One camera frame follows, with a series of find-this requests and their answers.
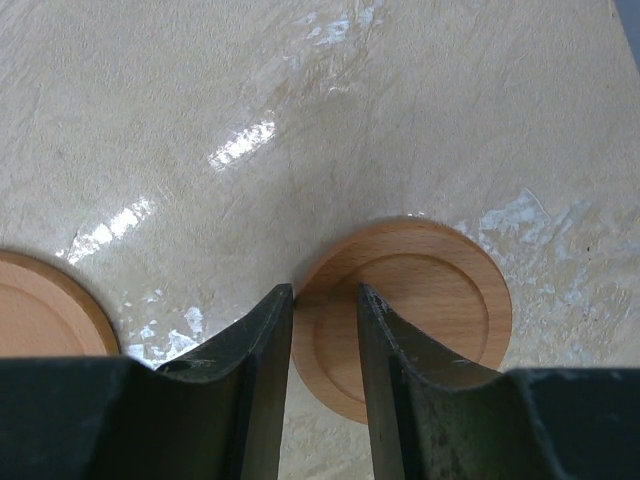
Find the white stain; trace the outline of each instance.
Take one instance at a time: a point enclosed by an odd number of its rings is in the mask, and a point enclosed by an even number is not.
[[[145,325],[144,327],[142,327],[142,330],[140,330],[140,336],[142,338],[151,338],[156,336],[156,332],[151,330],[149,325]]]
[[[191,332],[194,335],[199,335],[202,333],[202,312],[197,307],[191,307],[187,310],[187,313],[184,314],[184,318],[187,320],[189,327],[191,328]]]
[[[125,347],[124,351],[131,358],[135,358],[140,363],[150,368],[155,368],[158,365],[160,365],[160,363],[162,363],[162,362],[154,362],[153,360],[146,358],[144,345],[140,343],[129,345],[128,347]]]
[[[358,23],[361,27],[368,27],[369,25],[371,25],[371,23],[373,23],[373,14],[375,13],[375,11],[376,7],[370,5],[362,10],[362,12],[360,12],[360,15],[358,15]]]
[[[296,20],[293,22],[294,25],[311,25],[318,18],[318,14],[316,12],[311,12],[308,15],[305,15],[300,20]]]
[[[229,140],[210,154],[209,164],[216,171],[222,171],[243,155],[266,144],[275,135],[275,131],[275,123],[267,120],[245,128],[242,132],[235,134],[236,138]]]
[[[198,346],[198,342],[186,335],[178,333],[177,330],[171,330],[169,332],[169,351],[166,353],[165,361],[169,361],[175,357],[182,355],[183,353]]]
[[[116,213],[109,221],[97,225],[91,232],[77,234],[69,250],[59,250],[56,252],[56,256],[65,258],[74,265],[83,258],[96,253],[103,246],[124,237],[154,210],[155,204],[151,200],[140,197],[138,201]]]
[[[311,30],[311,33],[309,35],[307,35],[307,39],[309,38],[313,38],[313,37],[317,37],[318,35],[320,35],[322,33],[322,28],[320,27],[313,27],[313,30]]]
[[[325,36],[318,40],[315,45],[335,45],[336,43],[343,42],[347,38],[347,31],[351,26],[349,17],[343,15],[340,20],[331,22],[327,25]]]
[[[633,285],[624,285],[640,256],[620,263],[596,253],[611,236],[597,205],[578,202],[551,217],[528,189],[503,208],[455,228],[478,242],[499,265],[514,307],[513,334],[503,368],[594,365],[610,355],[625,321]]]

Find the black plastic part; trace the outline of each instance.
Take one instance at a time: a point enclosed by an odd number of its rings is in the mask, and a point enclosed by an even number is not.
[[[360,358],[377,479],[637,479],[640,370],[504,375],[358,297]]]
[[[126,357],[0,361],[0,478],[278,474],[293,294],[152,371]]]

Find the marble surface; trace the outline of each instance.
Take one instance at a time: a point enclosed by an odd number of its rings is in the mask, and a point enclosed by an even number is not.
[[[149,365],[398,215],[501,267],[503,368],[640,364],[640,75],[608,0],[0,0],[0,46],[0,246]],[[292,367],[281,478],[369,455]]]

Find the beech wood disc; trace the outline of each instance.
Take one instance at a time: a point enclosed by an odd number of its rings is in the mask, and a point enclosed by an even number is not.
[[[107,317],[74,280],[0,251],[0,357],[117,354]]]
[[[356,296],[373,286],[440,343],[497,368],[511,335],[511,298],[491,258],[451,228],[398,220],[357,232],[312,269],[296,298],[292,355],[311,392],[366,423]]]

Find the wooden disc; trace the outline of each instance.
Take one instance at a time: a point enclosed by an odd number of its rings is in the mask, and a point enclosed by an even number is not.
[[[351,235],[314,268],[296,298],[292,355],[303,381],[336,413],[366,423],[356,319],[359,283],[466,358],[497,368],[511,335],[511,299],[491,258],[453,229],[420,220]]]
[[[0,357],[117,354],[106,316],[55,268],[0,252]]]

